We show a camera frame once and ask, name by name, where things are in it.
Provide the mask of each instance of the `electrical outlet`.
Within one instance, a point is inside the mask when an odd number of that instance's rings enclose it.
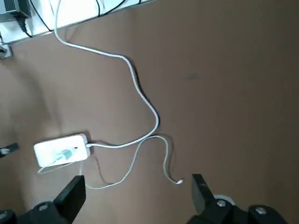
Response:
[[[76,134],[37,143],[34,145],[34,151],[40,167],[51,167],[86,160],[90,156],[90,149],[86,147],[86,144],[87,137],[84,134]],[[72,156],[68,160],[54,162],[57,155],[64,150],[71,150]]]

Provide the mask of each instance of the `black plastic part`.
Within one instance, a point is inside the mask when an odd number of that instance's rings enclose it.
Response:
[[[43,202],[18,217],[17,224],[68,224],[68,222],[59,215],[52,202]]]
[[[233,224],[248,224],[249,214],[248,212],[235,206],[233,211]]]
[[[233,205],[227,201],[225,207],[220,207],[217,200],[211,202],[200,217],[213,224],[229,224],[232,220]]]
[[[192,199],[198,214],[215,200],[212,192],[200,174],[192,174]]]
[[[259,214],[256,208],[262,207],[266,210],[266,214]],[[273,208],[265,205],[250,206],[249,224],[287,224],[285,219]]]
[[[193,216],[187,224],[211,224],[211,222],[202,219],[199,216]]]
[[[18,3],[19,3],[19,7],[20,7],[20,12],[22,12],[22,16],[24,16],[26,18],[30,18],[31,14],[30,14],[28,1],[27,0],[18,0]]]
[[[12,210],[0,210],[0,224],[14,224],[15,213]]]
[[[53,201],[58,213],[72,223],[86,199],[83,175],[75,176]]]
[[[14,143],[14,144],[11,144],[9,146],[6,146],[6,147],[0,148],[0,149],[8,149],[9,150],[9,153],[5,153],[5,154],[1,153],[1,151],[0,151],[0,158],[2,158],[4,156],[6,156],[6,155],[8,155],[8,154],[10,154],[10,153],[18,150],[19,149],[19,145],[18,145],[18,143]]]

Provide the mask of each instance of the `cable connector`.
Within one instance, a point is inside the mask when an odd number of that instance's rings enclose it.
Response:
[[[26,28],[26,18],[25,17],[17,17],[17,22],[21,28],[21,30],[30,38],[32,38],[33,36],[30,35],[27,31],[27,28]]]
[[[178,182],[176,182],[176,184],[181,184],[184,182],[184,179],[180,179]]]

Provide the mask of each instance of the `metal bolt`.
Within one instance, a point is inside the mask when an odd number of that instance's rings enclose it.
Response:
[[[258,214],[260,214],[260,215],[265,215],[265,214],[267,214],[266,209],[264,209],[264,208],[262,208],[262,207],[257,207],[257,208],[256,208],[256,212],[257,212]]]
[[[7,211],[0,214],[0,220],[7,216]]]
[[[218,205],[219,207],[225,207],[225,206],[226,206],[226,201],[224,201],[224,200],[218,200],[218,201],[217,201],[217,205]]]
[[[47,206],[46,204],[44,204],[44,205],[42,205],[41,207],[39,207],[38,210],[39,210],[39,211],[42,211],[42,210],[47,209],[47,207],[48,207],[48,206]]]
[[[2,149],[0,149],[0,153],[2,155],[7,155],[7,154],[10,153],[10,149],[8,149],[8,148],[2,148]]]

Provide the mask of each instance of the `power cord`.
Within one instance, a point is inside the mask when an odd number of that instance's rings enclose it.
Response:
[[[100,4],[99,4],[99,1],[98,0],[95,0],[97,2],[97,5],[98,5],[98,9],[99,9],[99,13],[98,13],[98,17],[101,16],[101,8],[100,8]]]
[[[26,18],[25,18],[25,17],[17,17],[16,19],[17,19],[17,22],[18,22],[18,24],[19,24],[21,30],[22,30],[28,37],[32,38],[33,36],[30,35],[30,34],[27,32],[26,22],[25,22]]]
[[[109,11],[105,12],[103,15],[101,16],[104,16],[104,15],[107,15],[109,13],[111,13],[112,11],[116,10],[119,6],[121,6],[123,3],[125,3],[126,0],[122,0],[117,6],[115,6],[114,8],[110,9]]]
[[[132,162],[131,162],[131,166],[130,166],[129,170],[127,171],[127,173],[124,175],[124,177],[123,177],[120,181],[118,181],[118,182],[116,182],[116,183],[109,184],[109,185],[104,186],[104,187],[99,187],[99,188],[91,187],[91,186],[89,186],[88,184],[86,184],[86,187],[88,187],[89,189],[93,189],[93,190],[102,190],[102,189],[109,188],[109,187],[112,187],[112,186],[114,186],[114,185],[116,185],[116,184],[119,184],[119,183],[123,182],[123,181],[127,178],[127,176],[130,174],[130,172],[132,171],[132,169],[133,169],[134,163],[135,163],[135,161],[136,161],[137,154],[138,154],[138,152],[139,152],[139,149],[140,149],[142,143],[145,142],[146,140],[148,140],[148,139],[152,139],[152,138],[159,138],[159,139],[162,139],[162,140],[164,141],[164,143],[165,143],[165,157],[164,157],[164,162],[163,162],[163,172],[164,172],[164,175],[166,176],[166,178],[167,178],[170,182],[172,182],[172,183],[174,183],[174,184],[181,184],[181,183],[183,183],[183,182],[184,182],[184,179],[180,179],[179,181],[175,181],[175,180],[173,180],[173,179],[171,178],[171,176],[170,176],[170,175],[168,174],[168,172],[167,172],[167,159],[168,159],[168,155],[169,155],[169,145],[168,145],[168,141],[166,140],[166,138],[164,138],[164,137],[162,137],[162,136],[160,136],[160,135],[152,135],[152,136],[149,136],[149,137],[147,137],[147,138],[145,138],[145,139],[143,139],[142,141],[139,142],[139,144],[138,144],[138,146],[137,146],[137,149],[136,149],[136,151],[135,151],[133,160],[132,160]],[[81,164],[80,164],[80,171],[79,171],[79,175],[82,175],[82,174],[83,174],[83,161],[81,161]]]
[[[164,142],[165,142],[165,150],[166,150],[166,154],[165,154],[165,159],[164,159],[164,164],[163,164],[163,168],[164,168],[164,174],[165,176],[173,183],[175,184],[181,184],[184,180],[181,179],[179,180],[178,182],[175,182],[173,179],[170,178],[170,176],[167,174],[167,169],[166,169],[166,163],[167,163],[167,158],[168,158],[168,152],[169,152],[169,149],[168,149],[168,142],[167,140],[162,137],[162,136],[159,136],[159,135],[152,135],[158,128],[159,126],[159,116],[158,116],[158,113],[157,111],[155,110],[154,106],[146,99],[145,95],[141,92],[141,89],[138,85],[138,82],[137,82],[137,75],[135,73],[135,69],[132,65],[132,63],[123,55],[118,55],[118,54],[113,54],[113,53],[107,53],[107,52],[104,52],[104,51],[101,51],[101,50],[95,50],[95,49],[91,49],[91,48],[87,48],[87,47],[84,47],[84,46],[81,46],[81,45],[76,45],[76,44],[73,44],[73,43],[69,43],[69,42],[66,42],[64,41],[59,35],[58,35],[58,30],[57,30],[57,19],[58,19],[58,12],[59,12],[59,7],[60,7],[60,4],[61,4],[61,0],[58,0],[58,5],[57,5],[57,9],[56,9],[56,12],[55,12],[55,28],[54,28],[54,33],[55,33],[55,36],[56,38],[62,43],[62,44],[65,44],[67,46],[70,46],[70,47],[74,47],[74,48],[78,48],[78,49],[82,49],[82,50],[87,50],[87,51],[90,51],[90,52],[93,52],[93,53],[96,53],[96,54],[100,54],[100,55],[104,55],[104,56],[108,56],[108,57],[112,57],[112,58],[119,58],[119,59],[122,59],[124,60],[128,67],[129,67],[129,71],[131,73],[131,77],[132,77],[132,80],[133,80],[133,84],[134,84],[134,87],[136,88],[136,91],[137,93],[139,94],[139,96],[141,97],[141,99],[144,101],[144,103],[150,108],[150,110],[152,111],[152,113],[154,114],[154,117],[155,117],[155,126],[153,127],[153,129],[148,132],[147,134],[143,135],[142,137],[136,139],[136,140],[133,140],[133,141],[130,141],[130,142],[127,142],[127,143],[124,143],[124,144],[121,144],[121,145],[107,145],[107,144],[97,144],[97,143],[88,143],[86,145],[86,147],[94,147],[94,146],[98,146],[98,147],[105,147],[105,148],[114,148],[114,149],[117,149],[117,148],[123,148],[123,147],[127,147],[127,146],[130,146],[130,145],[133,145],[135,143],[139,143],[138,146],[137,146],[137,150],[135,152],[135,155],[134,155],[134,158],[133,158],[133,161],[131,163],[131,166],[130,166],[130,169],[129,171],[127,172],[127,174],[117,183],[114,183],[114,184],[111,184],[111,185],[107,185],[105,187],[102,187],[102,188],[92,188],[88,185],[86,185],[87,187],[91,188],[91,189],[104,189],[104,188],[108,188],[108,187],[111,187],[111,186],[114,186],[116,184],[119,184],[121,183],[122,181],[124,181],[124,179],[129,175],[129,173],[131,172],[132,168],[133,168],[133,165],[134,165],[134,162],[136,160],[136,157],[137,157],[137,153],[139,151],[139,148],[141,146],[141,144],[147,140],[147,139],[151,139],[151,138],[160,138],[160,139],[163,139]]]

